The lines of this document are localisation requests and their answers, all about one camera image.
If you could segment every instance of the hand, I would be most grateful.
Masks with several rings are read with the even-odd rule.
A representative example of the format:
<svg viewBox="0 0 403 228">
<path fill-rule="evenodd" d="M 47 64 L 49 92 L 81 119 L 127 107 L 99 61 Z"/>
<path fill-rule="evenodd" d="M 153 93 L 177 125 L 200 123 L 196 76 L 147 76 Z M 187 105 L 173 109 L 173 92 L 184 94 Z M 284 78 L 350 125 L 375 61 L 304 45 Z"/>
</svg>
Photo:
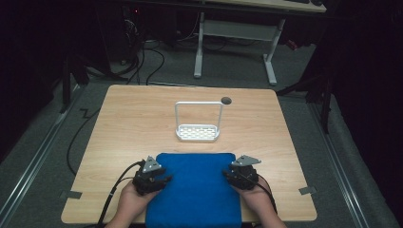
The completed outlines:
<svg viewBox="0 0 403 228">
<path fill-rule="evenodd" d="M 137 193 L 136 186 L 129 181 L 122 189 L 119 198 L 118 210 L 106 228 L 126 228 L 140 215 L 147 204 L 157 196 L 160 191 L 148 193 L 141 196 Z"/>
<path fill-rule="evenodd" d="M 258 183 L 271 193 L 264 178 L 259 176 Z M 234 189 L 245 200 L 246 205 L 258 215 L 262 227 L 286 227 L 277 215 L 269 196 L 259 186 L 256 185 L 252 190 L 241 190 L 236 187 Z"/>
</svg>

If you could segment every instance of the table surface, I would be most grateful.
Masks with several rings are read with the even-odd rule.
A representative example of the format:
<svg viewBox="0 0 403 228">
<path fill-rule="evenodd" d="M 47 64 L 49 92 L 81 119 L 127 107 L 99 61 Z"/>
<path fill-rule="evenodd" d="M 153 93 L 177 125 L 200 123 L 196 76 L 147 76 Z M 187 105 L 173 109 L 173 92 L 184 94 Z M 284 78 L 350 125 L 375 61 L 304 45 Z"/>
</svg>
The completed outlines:
<svg viewBox="0 0 403 228">
<path fill-rule="evenodd" d="M 176 136 L 175 103 L 232 99 L 222 111 L 215 142 L 180 142 Z M 216 105 L 181 106 L 180 122 L 216 124 Z M 65 223 L 96 223 L 115 181 L 132 163 L 162 152 L 231 152 L 261 160 L 254 167 L 267 179 L 283 220 L 314 220 L 317 211 L 309 194 L 297 153 L 275 91 L 270 89 L 112 85 L 105 97 L 71 190 L 83 193 L 67 199 Z M 138 167 L 128 172 L 133 177 Z M 116 212 L 122 182 L 106 213 Z M 243 221 L 257 221 L 241 202 Z M 145 212 L 135 222 L 144 222 Z"/>
<path fill-rule="evenodd" d="M 308 4 L 297 3 L 286 0 L 205 0 L 205 2 L 244 5 L 250 7 L 273 8 L 279 10 L 296 10 L 307 12 L 325 12 L 326 8 L 322 5 L 315 6 L 311 2 Z"/>
</svg>

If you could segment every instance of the desk leg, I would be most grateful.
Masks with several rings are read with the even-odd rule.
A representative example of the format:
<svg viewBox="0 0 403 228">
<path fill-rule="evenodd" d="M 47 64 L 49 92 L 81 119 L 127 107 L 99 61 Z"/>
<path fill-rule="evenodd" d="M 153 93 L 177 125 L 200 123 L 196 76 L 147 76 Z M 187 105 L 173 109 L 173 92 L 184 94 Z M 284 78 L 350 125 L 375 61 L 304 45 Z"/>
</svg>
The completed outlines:
<svg viewBox="0 0 403 228">
<path fill-rule="evenodd" d="M 204 12 L 201 12 L 201 21 L 199 24 L 199 45 L 198 52 L 196 53 L 196 63 L 195 63 L 195 78 L 200 78 L 202 76 L 202 37 L 204 33 Z"/>
<path fill-rule="evenodd" d="M 281 35 L 282 28 L 284 27 L 285 19 L 281 19 L 278 23 L 278 27 L 273 37 L 272 46 L 270 46 L 269 53 L 263 55 L 264 65 L 266 66 L 267 77 L 269 78 L 269 84 L 275 86 L 277 84 L 275 71 L 272 66 L 272 58 L 275 53 L 276 46 L 278 44 L 279 36 Z"/>
</svg>

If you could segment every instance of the white desk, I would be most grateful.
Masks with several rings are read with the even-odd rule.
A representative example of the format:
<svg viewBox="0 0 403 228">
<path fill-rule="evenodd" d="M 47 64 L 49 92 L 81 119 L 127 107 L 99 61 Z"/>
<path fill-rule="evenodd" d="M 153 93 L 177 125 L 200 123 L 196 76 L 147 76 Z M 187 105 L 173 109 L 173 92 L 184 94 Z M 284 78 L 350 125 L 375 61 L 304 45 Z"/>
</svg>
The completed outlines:
<svg viewBox="0 0 403 228">
<path fill-rule="evenodd" d="M 307 12 L 325 12 L 324 6 L 317 7 L 312 3 L 303 4 L 284 0 L 205 0 L 205 2 L 237 4 L 252 7 L 273 8 L 277 10 L 298 10 Z M 260 41 L 270 41 L 271 45 L 267 49 L 267 53 L 263 55 L 263 63 L 266 67 L 269 84 L 275 86 L 277 84 L 276 75 L 272 66 L 272 58 L 281 35 L 285 19 L 281 19 L 276 27 L 268 27 L 262 25 L 251 25 L 234 22 L 223 22 L 214 20 L 204 20 L 204 13 L 201 13 L 199 28 L 199 43 L 196 53 L 196 63 L 194 77 L 202 76 L 202 41 L 204 35 L 214 35 L 223 37 L 233 37 L 241 39 L 251 39 Z"/>
</svg>

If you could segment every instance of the tape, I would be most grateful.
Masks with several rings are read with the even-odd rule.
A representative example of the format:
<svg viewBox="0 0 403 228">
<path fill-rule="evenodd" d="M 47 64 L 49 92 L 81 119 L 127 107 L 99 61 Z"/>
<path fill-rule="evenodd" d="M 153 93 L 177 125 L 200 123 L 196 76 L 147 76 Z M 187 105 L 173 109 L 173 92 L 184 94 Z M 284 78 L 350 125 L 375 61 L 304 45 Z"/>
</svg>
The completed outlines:
<svg viewBox="0 0 403 228">
<path fill-rule="evenodd" d="M 74 192 L 74 191 L 62 191 L 62 194 L 60 194 L 60 199 L 79 199 L 83 195 L 81 192 Z"/>
<path fill-rule="evenodd" d="M 304 187 L 304 188 L 299 188 L 299 193 L 301 195 L 305 195 L 305 194 L 314 194 L 317 192 L 317 189 L 314 186 L 308 186 L 308 187 Z"/>
</svg>

